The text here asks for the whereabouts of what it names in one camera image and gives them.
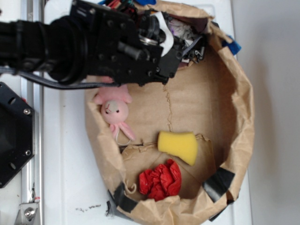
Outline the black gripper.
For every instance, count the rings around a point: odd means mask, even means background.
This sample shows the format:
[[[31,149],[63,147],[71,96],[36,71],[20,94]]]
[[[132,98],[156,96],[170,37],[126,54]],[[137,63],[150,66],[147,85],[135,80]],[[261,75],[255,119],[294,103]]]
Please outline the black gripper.
[[[77,80],[88,75],[108,76],[116,85],[167,83],[177,72],[183,42],[174,38],[169,53],[141,41],[138,23],[129,15],[75,0],[70,10],[74,26],[74,63]]]

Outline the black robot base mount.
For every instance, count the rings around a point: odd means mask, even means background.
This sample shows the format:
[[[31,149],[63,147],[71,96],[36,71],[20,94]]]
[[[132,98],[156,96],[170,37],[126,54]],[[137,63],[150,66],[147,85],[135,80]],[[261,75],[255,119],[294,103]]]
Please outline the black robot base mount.
[[[31,107],[4,82],[0,83],[0,187],[4,188],[27,164],[31,156]]]

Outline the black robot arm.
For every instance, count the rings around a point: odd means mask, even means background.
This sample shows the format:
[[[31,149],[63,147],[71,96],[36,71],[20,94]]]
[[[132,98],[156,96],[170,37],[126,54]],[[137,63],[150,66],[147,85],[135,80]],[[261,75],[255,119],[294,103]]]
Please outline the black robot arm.
[[[61,90],[166,84],[186,53],[167,18],[138,15],[126,3],[113,9],[74,0],[69,15],[49,25],[3,22],[0,72]]]

